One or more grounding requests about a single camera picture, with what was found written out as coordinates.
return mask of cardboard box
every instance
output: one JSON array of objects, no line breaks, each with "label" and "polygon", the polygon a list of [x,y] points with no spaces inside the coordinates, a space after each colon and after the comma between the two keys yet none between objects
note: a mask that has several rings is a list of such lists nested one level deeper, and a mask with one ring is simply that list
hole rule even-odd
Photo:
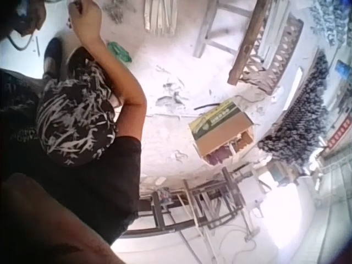
[{"label": "cardboard box", "polygon": [[239,152],[253,142],[253,122],[228,99],[189,124],[201,157],[231,144]]}]

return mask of wooden stool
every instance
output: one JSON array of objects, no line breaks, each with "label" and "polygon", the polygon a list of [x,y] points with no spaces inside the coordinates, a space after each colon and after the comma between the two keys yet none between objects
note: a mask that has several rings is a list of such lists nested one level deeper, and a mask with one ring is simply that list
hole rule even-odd
[{"label": "wooden stool", "polygon": [[236,56],[238,53],[237,50],[226,47],[222,44],[216,43],[208,39],[208,35],[209,35],[209,32],[211,31],[211,27],[213,25],[218,9],[226,10],[234,14],[239,14],[247,18],[250,18],[252,15],[252,11],[248,11],[239,7],[234,7],[229,4],[220,3],[219,0],[208,0],[206,14],[205,14],[203,23],[201,25],[198,38],[197,38],[197,43],[193,52],[193,56],[196,58],[200,58],[203,55],[206,45],[219,48],[220,50],[231,53],[234,56]]}]

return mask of wooden slat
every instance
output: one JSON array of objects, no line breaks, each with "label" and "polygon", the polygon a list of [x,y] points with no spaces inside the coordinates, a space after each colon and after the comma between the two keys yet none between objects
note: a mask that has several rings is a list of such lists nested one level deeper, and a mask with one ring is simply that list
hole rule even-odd
[{"label": "wooden slat", "polygon": [[244,67],[249,59],[249,55],[253,49],[254,43],[260,32],[260,28],[264,23],[264,18],[270,1],[271,0],[257,0],[246,34],[242,40],[240,50],[236,57],[235,64],[229,72],[229,79],[227,80],[227,83],[231,85],[236,85],[241,77]]}]

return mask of dark hair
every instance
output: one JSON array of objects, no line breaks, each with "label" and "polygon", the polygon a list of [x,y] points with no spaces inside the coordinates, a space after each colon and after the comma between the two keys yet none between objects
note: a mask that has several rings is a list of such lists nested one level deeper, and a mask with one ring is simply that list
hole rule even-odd
[{"label": "dark hair", "polygon": [[21,3],[21,0],[5,1],[0,3],[0,41],[7,37],[16,22],[16,8]]}]

